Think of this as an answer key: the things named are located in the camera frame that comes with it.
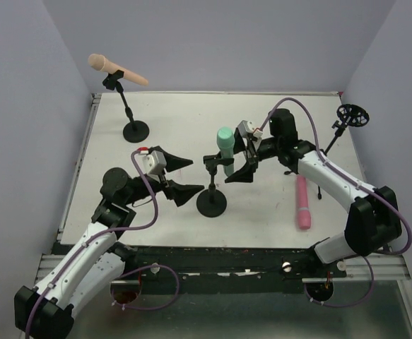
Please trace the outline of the teal toy microphone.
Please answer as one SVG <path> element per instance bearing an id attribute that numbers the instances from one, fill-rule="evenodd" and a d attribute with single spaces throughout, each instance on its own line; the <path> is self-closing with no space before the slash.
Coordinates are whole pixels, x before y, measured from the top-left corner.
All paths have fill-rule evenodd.
<path id="1" fill-rule="evenodd" d="M 216 134 L 216 143 L 223 159 L 234 158 L 235 137 L 231 128 L 221 127 Z"/>

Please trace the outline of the pink toy microphone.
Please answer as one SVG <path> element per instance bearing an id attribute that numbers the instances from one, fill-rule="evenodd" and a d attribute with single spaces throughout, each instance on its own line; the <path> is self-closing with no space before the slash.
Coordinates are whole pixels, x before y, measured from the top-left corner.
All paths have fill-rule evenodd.
<path id="1" fill-rule="evenodd" d="M 297 223 L 301 230 L 309 230 L 312 226 L 312 217 L 309 209 L 306 178 L 296 177 Z"/>

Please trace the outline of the black tripod microphone stand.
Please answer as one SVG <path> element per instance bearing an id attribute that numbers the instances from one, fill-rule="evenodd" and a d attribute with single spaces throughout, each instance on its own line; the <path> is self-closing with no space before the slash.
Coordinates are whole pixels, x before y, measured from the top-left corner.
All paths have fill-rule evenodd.
<path id="1" fill-rule="evenodd" d="M 295 118 L 288 109 L 277 109 L 280 113 L 281 132 L 277 137 L 281 154 L 278 161 L 296 174 L 304 176 L 314 182 L 330 194 L 341 206 L 349 210 L 356 198 L 365 198 L 367 193 L 362 191 L 374 191 L 374 186 L 360 181 L 350 175 L 328 157 L 318 146 L 317 131 L 310 114 L 313 136 L 316 144 L 298 138 Z M 335 122 L 335 136 L 332 145 L 341 136 L 346 127 L 361 127 L 369 122 L 368 113 L 359 106 L 345 104 L 337 109 L 338 121 Z"/>

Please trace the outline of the beige toy microphone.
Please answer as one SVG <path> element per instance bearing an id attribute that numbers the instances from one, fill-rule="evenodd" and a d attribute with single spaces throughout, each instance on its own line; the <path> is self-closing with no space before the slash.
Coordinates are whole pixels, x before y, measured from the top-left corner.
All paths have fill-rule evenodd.
<path id="1" fill-rule="evenodd" d="M 124 73 L 124 79 L 138 85 L 148 85 L 148 80 L 146 78 L 111 62 L 102 54 L 91 54 L 88 57 L 88 64 L 91 68 L 95 69 L 96 71 L 101 71 L 109 74 L 113 74 L 116 71 L 122 71 Z"/>

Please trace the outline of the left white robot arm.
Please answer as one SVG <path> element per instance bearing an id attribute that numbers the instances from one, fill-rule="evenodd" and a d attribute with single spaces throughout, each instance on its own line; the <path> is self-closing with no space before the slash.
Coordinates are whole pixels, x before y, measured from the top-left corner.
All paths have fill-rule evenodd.
<path id="1" fill-rule="evenodd" d="M 145 230 L 158 219 L 158 192 L 180 207 L 203 189 L 202 185 L 181 185 L 165 177 L 168 172 L 193 165 L 192 160 L 159 146 L 138 148 L 131 153 L 132 163 L 137 155 L 143 160 L 142 167 L 135 167 L 139 175 L 130 177 L 120 167 L 106 171 L 100 189 L 102 199 L 81 238 L 45 278 L 16 293 L 15 325 L 26 338 L 65 338 L 81 306 L 123 273 L 125 259 L 110 249 L 125 232 L 138 229 L 132 225 L 136 216 L 130 208 L 132 203 L 149 197 L 153 204 L 153 219 L 140 226 Z"/>

